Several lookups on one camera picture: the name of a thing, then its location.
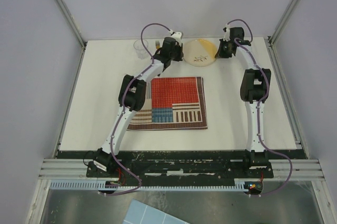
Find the cream yellow ceramic plate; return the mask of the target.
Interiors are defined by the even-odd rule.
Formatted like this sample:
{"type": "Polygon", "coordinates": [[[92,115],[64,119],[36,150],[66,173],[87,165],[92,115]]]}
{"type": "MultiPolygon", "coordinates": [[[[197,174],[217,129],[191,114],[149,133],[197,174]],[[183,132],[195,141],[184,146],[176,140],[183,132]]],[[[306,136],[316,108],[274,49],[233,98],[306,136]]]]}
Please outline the cream yellow ceramic plate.
{"type": "Polygon", "coordinates": [[[183,45],[184,61],[196,67],[206,67],[215,62],[217,48],[211,41],[195,39],[183,45]]]}

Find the patchwork patterned placemat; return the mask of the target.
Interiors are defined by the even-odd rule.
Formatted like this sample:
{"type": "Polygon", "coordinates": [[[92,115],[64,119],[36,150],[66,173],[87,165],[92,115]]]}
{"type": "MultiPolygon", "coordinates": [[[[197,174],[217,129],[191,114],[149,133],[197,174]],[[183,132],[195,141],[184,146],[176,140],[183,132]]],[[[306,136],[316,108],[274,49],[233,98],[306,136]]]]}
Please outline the patchwork patterned placemat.
{"type": "Polygon", "coordinates": [[[146,86],[145,103],[129,131],[207,129],[204,81],[195,77],[161,77],[146,86]]]}

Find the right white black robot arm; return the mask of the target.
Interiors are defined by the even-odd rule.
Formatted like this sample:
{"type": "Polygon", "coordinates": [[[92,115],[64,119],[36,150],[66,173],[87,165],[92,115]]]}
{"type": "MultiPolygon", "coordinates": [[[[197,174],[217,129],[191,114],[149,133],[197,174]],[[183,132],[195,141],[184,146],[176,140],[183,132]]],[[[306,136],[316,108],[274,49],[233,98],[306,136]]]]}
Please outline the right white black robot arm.
{"type": "Polygon", "coordinates": [[[271,70],[261,68],[252,53],[252,44],[244,39],[244,29],[225,25],[224,37],[215,55],[217,59],[235,56],[244,67],[240,86],[240,98],[247,112],[247,145],[242,172],[254,177],[269,164],[267,149],[263,139],[264,103],[269,97],[271,70]]]}

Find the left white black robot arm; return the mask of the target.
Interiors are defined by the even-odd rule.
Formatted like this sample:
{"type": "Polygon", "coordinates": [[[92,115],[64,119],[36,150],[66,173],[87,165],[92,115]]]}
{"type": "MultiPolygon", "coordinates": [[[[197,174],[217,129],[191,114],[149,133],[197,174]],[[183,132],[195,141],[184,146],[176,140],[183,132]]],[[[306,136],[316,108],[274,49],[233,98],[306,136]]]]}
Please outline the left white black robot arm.
{"type": "Polygon", "coordinates": [[[113,158],[119,153],[124,134],[138,111],[144,106],[146,87],[155,77],[164,72],[173,61],[183,59],[182,33],[174,32],[165,37],[162,46],[157,49],[150,65],[139,75],[125,75],[122,81],[118,103],[120,105],[114,125],[104,144],[93,158],[93,164],[106,177],[116,172],[113,158]]]}

